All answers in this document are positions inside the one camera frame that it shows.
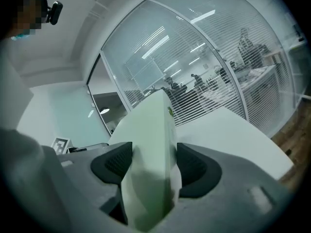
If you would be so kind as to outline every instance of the office desk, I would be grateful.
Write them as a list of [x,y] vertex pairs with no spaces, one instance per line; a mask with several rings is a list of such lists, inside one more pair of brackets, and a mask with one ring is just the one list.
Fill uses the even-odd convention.
[[[247,80],[240,82],[241,89],[244,95],[248,95],[252,91],[256,90],[261,84],[272,75],[276,76],[276,65],[271,65],[267,67],[261,67],[257,69],[252,69],[247,75]],[[207,99],[211,99],[219,105],[231,102],[236,98],[236,91],[231,84],[227,84],[226,89],[217,89],[215,91],[209,90],[203,93],[203,96]]]
[[176,133],[178,142],[245,158],[276,180],[293,166],[292,161],[272,140],[224,107],[176,127]]

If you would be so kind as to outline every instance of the curved glass wall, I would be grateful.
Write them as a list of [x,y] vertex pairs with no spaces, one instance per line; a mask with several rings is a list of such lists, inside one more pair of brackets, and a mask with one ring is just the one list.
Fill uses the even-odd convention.
[[177,126],[221,106],[245,117],[236,84],[212,45],[160,5],[141,4],[114,31],[103,52],[132,107],[163,89]]
[[309,80],[246,0],[147,0],[102,50],[128,106],[163,89],[176,126],[225,106],[271,137]]

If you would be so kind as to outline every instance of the gray surface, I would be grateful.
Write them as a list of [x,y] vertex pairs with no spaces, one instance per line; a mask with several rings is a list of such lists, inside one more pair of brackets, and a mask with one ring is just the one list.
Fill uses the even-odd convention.
[[68,215],[68,221],[64,218],[64,222],[59,222],[66,225],[69,222],[70,228],[64,233],[136,232],[92,206],[70,181],[52,148],[46,147],[44,153],[45,169],[49,172],[51,182]]
[[91,170],[91,162],[97,156],[107,153],[122,144],[57,156],[60,162],[68,160],[73,162],[73,164],[64,167],[67,176],[88,201],[97,208],[100,208],[115,196],[118,186],[106,184],[94,175]]
[[[4,139],[0,151],[4,178],[21,206],[38,222],[64,233],[136,232],[92,205],[99,205],[99,198],[114,193],[107,192],[109,186],[98,186],[101,182],[85,168],[93,157],[117,145],[56,156],[54,149],[42,149],[16,131],[0,131],[0,134]],[[223,169],[221,180],[200,199],[180,199],[151,232],[259,232],[282,212],[288,202],[286,189],[256,165],[240,157],[186,145],[216,160]],[[77,169],[65,172],[59,157],[62,161],[70,159]],[[254,186],[263,187],[272,198],[275,207],[271,212],[263,215],[255,205],[247,192]]]
[[4,129],[16,129],[34,95],[24,84],[4,51],[0,54],[0,65],[0,126]]
[[[194,200],[180,199],[152,232],[260,231],[260,227],[265,226],[264,221],[272,219],[288,201],[287,190],[252,162],[207,148],[185,145],[216,160],[222,168],[222,177],[206,196]],[[265,215],[248,193],[248,189],[254,186],[263,187],[273,201],[274,208]]]

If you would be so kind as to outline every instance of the fluorescent light panel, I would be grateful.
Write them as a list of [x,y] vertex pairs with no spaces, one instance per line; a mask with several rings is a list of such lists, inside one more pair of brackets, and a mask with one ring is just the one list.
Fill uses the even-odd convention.
[[[180,71],[181,71],[181,69],[180,69],[179,71],[177,71],[176,73],[174,73],[172,76],[174,76],[175,74],[177,74],[177,73],[180,72]],[[171,76],[171,77],[172,77],[172,76]]]
[[166,68],[163,72],[166,72],[168,69],[170,69],[172,66],[174,66],[175,64],[178,63],[178,60],[176,62],[174,62],[173,64],[171,64],[168,68]]
[[158,43],[156,43],[152,48],[149,49],[148,52],[146,52],[142,58],[146,59],[150,54],[152,54],[155,50],[157,50],[159,47],[161,47],[165,42],[169,40],[169,36],[165,36],[162,40],[160,40]]
[[198,59],[200,59],[200,57],[197,58],[197,59],[195,59],[194,61],[190,62],[190,63],[189,63],[189,66],[190,66],[192,63],[196,62]]
[[196,47],[195,49],[191,50],[190,52],[194,52],[194,51],[196,51],[198,48],[200,48],[200,47],[202,47],[202,46],[204,46],[204,45],[205,45],[205,43],[199,45],[198,47]]
[[150,38],[148,41],[146,41],[143,46],[147,45],[149,42],[151,42],[154,38],[156,38],[160,33],[162,33],[165,29],[162,29],[161,31],[159,31],[157,34],[155,34],[152,38]]
[[191,20],[190,22],[191,22],[191,23],[196,23],[197,21],[200,21],[200,20],[202,20],[202,19],[204,19],[204,18],[206,18],[206,17],[209,17],[209,16],[211,16],[211,15],[213,15],[213,14],[215,14],[215,10],[212,10],[212,11],[210,11],[210,12],[207,12],[207,13],[201,15],[200,17],[197,17],[197,18]]
[[137,53],[137,51],[138,51],[139,49],[141,49],[141,46],[140,46],[134,53]]
[[90,113],[88,114],[88,118],[91,117],[91,115],[93,114],[94,110],[91,110]]
[[156,30],[156,31],[145,41],[145,43],[142,44],[142,46],[143,46],[143,45],[146,45],[146,42],[149,41],[150,38],[152,38],[158,31],[162,30],[163,28],[164,28],[164,27],[162,26],[161,28],[159,28],[158,30]]
[[101,115],[102,115],[102,114],[107,113],[108,111],[110,111],[110,109],[108,109],[108,108],[107,108],[107,109],[102,110],[102,111],[101,111]]

